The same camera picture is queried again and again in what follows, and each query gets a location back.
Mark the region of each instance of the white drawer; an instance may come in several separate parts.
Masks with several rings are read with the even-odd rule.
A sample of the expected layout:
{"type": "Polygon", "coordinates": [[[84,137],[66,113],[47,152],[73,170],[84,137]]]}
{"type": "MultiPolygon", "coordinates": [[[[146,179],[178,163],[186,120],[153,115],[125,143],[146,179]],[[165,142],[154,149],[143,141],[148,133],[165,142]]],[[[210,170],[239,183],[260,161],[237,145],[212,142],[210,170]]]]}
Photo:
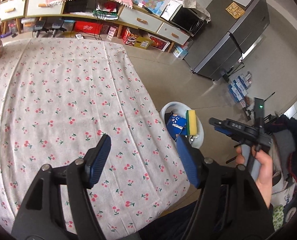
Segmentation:
{"type": "Polygon", "coordinates": [[[175,41],[178,44],[184,45],[189,36],[167,23],[163,23],[157,32],[158,35],[163,36],[171,41],[175,41]]]}
{"type": "Polygon", "coordinates": [[[0,4],[0,18],[2,21],[24,16],[26,0],[9,0],[0,4]]]}
{"type": "Polygon", "coordinates": [[[141,29],[146,29],[153,33],[156,33],[161,26],[162,21],[134,9],[124,7],[122,13],[118,19],[121,22],[138,26],[141,29]]]}
{"type": "Polygon", "coordinates": [[[63,4],[54,4],[46,7],[45,0],[28,0],[26,16],[61,14],[63,4]]]}

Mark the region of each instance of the refrigerator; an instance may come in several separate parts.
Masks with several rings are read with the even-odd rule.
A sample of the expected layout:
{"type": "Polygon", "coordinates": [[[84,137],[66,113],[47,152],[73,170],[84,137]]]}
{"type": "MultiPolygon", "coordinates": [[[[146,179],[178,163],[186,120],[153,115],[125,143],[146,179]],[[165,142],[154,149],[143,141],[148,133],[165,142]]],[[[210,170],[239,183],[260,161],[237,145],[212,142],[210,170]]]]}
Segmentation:
{"type": "Polygon", "coordinates": [[[206,8],[211,21],[197,33],[184,60],[199,75],[219,80],[255,43],[269,25],[266,0],[235,2],[245,13],[235,19],[226,8],[233,0],[212,0],[206,8]]]}

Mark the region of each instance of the hand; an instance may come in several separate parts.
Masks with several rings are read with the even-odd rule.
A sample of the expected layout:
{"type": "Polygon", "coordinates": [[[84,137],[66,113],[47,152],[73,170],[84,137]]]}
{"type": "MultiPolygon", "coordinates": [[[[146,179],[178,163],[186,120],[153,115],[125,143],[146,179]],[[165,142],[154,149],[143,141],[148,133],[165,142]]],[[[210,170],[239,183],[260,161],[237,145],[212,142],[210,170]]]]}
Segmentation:
{"type": "MultiPolygon", "coordinates": [[[[242,155],[242,148],[236,148],[237,157],[236,164],[244,164],[245,158],[242,155]]],[[[252,155],[259,161],[261,168],[259,170],[259,175],[256,180],[256,186],[261,193],[267,208],[269,208],[271,197],[272,197],[272,177],[273,177],[273,160],[266,154],[263,150],[255,152],[254,147],[252,148],[252,155]]]]}

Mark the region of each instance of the cherry print tablecloth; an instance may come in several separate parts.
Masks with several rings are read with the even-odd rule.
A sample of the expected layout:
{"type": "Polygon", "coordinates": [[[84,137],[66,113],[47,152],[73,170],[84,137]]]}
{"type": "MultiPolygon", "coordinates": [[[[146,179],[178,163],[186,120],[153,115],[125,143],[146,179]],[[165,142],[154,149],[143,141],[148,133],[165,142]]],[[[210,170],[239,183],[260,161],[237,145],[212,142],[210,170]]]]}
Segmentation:
{"type": "MultiPolygon", "coordinates": [[[[88,191],[107,239],[140,230],[189,187],[182,163],[125,49],[77,39],[10,42],[0,58],[0,223],[9,232],[44,163],[69,164],[101,135],[112,149],[88,191]]],[[[62,187],[67,229],[75,232],[62,187]]]]}

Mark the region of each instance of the red storage box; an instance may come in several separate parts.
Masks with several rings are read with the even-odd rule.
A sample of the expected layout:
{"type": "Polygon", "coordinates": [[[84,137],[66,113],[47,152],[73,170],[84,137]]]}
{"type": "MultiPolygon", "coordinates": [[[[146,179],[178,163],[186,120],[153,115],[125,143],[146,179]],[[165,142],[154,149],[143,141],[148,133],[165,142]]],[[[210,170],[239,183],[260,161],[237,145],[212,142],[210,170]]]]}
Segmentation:
{"type": "Polygon", "coordinates": [[[100,34],[102,26],[103,25],[99,23],[76,21],[74,31],[90,34],[100,34]]]}

